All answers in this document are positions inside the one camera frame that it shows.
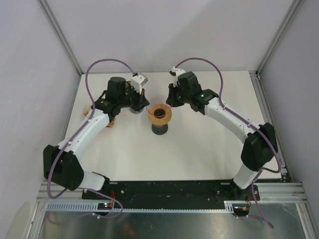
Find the pink transparent cone dripper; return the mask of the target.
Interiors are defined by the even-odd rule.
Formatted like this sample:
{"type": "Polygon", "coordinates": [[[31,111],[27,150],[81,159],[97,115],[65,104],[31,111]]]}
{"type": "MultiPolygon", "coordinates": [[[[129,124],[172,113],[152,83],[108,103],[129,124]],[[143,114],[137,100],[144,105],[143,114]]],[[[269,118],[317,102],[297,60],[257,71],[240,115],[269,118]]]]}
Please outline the pink transparent cone dripper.
{"type": "Polygon", "coordinates": [[[152,124],[164,125],[172,118],[171,106],[166,103],[167,97],[154,96],[147,106],[148,119],[152,124]]]}

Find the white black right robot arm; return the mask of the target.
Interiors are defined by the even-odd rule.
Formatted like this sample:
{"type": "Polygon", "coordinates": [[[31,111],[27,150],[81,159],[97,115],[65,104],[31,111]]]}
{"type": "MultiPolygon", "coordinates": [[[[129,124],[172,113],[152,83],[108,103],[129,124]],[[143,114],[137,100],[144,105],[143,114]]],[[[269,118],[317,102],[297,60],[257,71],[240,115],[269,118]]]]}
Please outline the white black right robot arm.
{"type": "Polygon", "coordinates": [[[232,179],[230,195],[241,200],[248,194],[248,186],[264,169],[266,163],[278,155],[275,129],[270,123],[257,124],[244,118],[224,104],[211,89],[202,89],[196,75],[183,69],[172,68],[174,80],[169,84],[166,103],[173,107],[190,105],[195,112],[212,118],[231,131],[243,143],[242,165],[232,179]]]}

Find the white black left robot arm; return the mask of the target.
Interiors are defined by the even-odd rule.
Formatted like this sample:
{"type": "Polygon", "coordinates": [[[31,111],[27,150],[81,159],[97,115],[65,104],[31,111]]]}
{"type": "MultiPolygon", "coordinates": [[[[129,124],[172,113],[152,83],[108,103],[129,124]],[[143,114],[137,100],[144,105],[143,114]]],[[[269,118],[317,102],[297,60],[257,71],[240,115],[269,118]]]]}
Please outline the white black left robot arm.
{"type": "Polygon", "coordinates": [[[110,186],[106,177],[86,172],[81,165],[84,149],[106,128],[123,108],[140,112],[150,103],[145,97],[146,75],[134,74],[129,81],[111,77],[107,89],[94,102],[87,116],[76,131],[57,146],[48,145],[43,151],[44,178],[67,190],[93,189],[99,199],[109,196],[110,186]]]}

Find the wooden ring dripper holder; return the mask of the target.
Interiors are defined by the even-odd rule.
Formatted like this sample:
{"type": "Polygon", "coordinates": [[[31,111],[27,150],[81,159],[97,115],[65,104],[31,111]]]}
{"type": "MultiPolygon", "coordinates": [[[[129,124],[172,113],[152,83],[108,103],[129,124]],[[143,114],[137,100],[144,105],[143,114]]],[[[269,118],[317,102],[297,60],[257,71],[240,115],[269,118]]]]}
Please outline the wooden ring dripper holder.
{"type": "Polygon", "coordinates": [[[172,118],[171,107],[166,104],[154,104],[147,107],[148,119],[152,124],[164,125],[172,118]]]}

